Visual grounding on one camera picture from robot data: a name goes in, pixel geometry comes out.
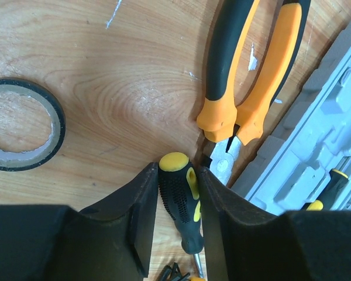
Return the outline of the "black yellow thick screwdriver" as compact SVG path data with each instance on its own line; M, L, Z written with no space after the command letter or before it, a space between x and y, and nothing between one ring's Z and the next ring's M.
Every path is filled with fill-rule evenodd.
M192 255L203 278L199 253L204 248L201 235L201 202L197 175L189 157L171 152L159 161L159 190L164 207L181 235L181 246Z

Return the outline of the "grey plastic tool case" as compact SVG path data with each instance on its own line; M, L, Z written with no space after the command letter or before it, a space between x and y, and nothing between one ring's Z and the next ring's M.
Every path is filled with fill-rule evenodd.
M332 208L351 211L351 21L232 190L280 215L316 200L334 168L349 181Z

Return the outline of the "black yellow slim screwdriver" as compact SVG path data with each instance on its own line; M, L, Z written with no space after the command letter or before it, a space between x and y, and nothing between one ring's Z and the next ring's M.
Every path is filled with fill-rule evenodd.
M338 192L349 182L349 177L338 169L329 172L330 181L322 190L317 199L312 203L306 203L302 209L308 211L330 210L333 206Z

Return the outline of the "orange black pliers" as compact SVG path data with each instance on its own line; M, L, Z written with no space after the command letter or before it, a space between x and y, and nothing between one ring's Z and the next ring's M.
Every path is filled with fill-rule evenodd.
M222 2L208 47L197 125L205 136L202 165L223 184L230 181L241 148L263 135L270 106L297 58L310 6L310 1L278 1L258 71L249 84L239 85L239 63L259 2Z

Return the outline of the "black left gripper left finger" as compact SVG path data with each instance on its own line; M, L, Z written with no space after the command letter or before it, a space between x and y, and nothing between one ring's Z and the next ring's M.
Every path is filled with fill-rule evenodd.
M144 278L149 275L158 199L158 165L83 208L88 222L84 259L88 278Z

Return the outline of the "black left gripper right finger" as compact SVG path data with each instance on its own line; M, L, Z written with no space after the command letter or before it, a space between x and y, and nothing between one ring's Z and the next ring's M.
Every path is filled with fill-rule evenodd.
M208 280L283 280L284 262L273 215L224 186L207 168L198 171Z

